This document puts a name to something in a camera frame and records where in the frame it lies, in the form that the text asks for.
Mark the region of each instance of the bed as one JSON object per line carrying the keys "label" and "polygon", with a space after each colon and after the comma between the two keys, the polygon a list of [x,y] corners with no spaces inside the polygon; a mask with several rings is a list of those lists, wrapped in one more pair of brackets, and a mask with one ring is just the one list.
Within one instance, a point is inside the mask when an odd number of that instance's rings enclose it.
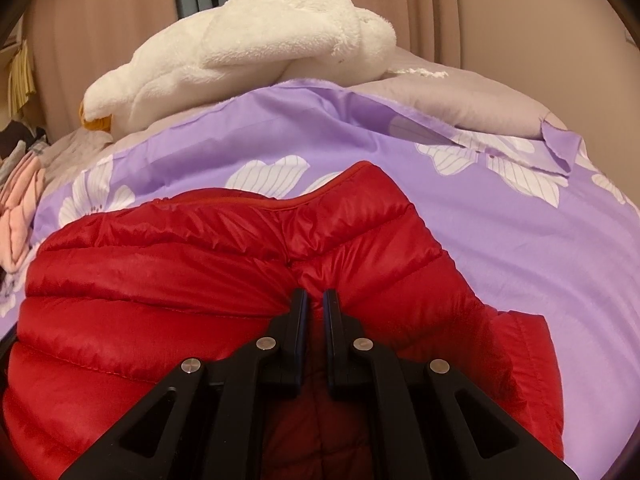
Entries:
{"label": "bed", "polygon": [[[212,186],[292,198],[369,160],[482,301],[545,316],[562,375],[565,460],[581,480],[606,478],[640,420],[640,211],[554,117],[540,117],[543,139],[527,139],[456,128],[369,90],[296,80],[114,144],[96,137],[50,183],[30,257],[92,212]],[[18,319],[27,268],[3,286],[0,334]]]}

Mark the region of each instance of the red jacket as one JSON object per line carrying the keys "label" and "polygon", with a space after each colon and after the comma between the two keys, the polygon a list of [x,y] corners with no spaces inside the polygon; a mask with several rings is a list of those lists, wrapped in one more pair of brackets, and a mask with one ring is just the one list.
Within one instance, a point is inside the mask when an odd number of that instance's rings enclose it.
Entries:
{"label": "red jacket", "polygon": [[38,480],[54,480],[187,356],[225,358],[312,298],[306,380],[272,406],[262,478],[372,478],[364,407],[327,392],[322,292],[399,356],[455,364],[556,455],[562,393],[545,320],[475,297],[414,206],[361,162],[293,200],[205,189],[96,214],[32,263],[4,418]]}

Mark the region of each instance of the pink towel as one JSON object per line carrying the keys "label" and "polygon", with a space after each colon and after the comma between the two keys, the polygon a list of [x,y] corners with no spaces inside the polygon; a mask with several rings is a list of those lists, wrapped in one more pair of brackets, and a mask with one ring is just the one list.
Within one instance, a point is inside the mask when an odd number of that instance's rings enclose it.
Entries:
{"label": "pink towel", "polygon": [[40,159],[28,153],[0,191],[0,267],[16,272],[29,252],[30,225],[44,190]]}

